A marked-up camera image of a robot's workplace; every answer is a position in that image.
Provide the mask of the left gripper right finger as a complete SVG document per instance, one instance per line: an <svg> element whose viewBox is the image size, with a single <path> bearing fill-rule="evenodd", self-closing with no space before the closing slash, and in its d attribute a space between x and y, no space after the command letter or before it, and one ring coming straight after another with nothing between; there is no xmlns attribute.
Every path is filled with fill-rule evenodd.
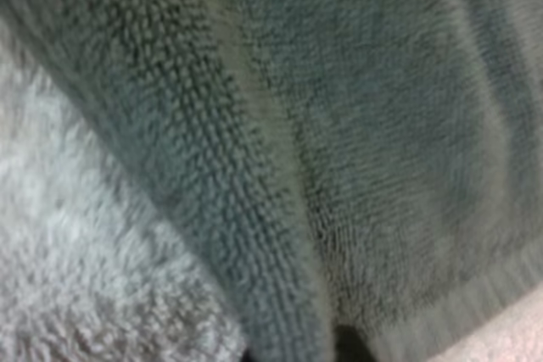
<svg viewBox="0 0 543 362"><path fill-rule="evenodd" d="M338 362L371 362L371 350L352 326L338 325L334 329L335 360Z"/></svg>

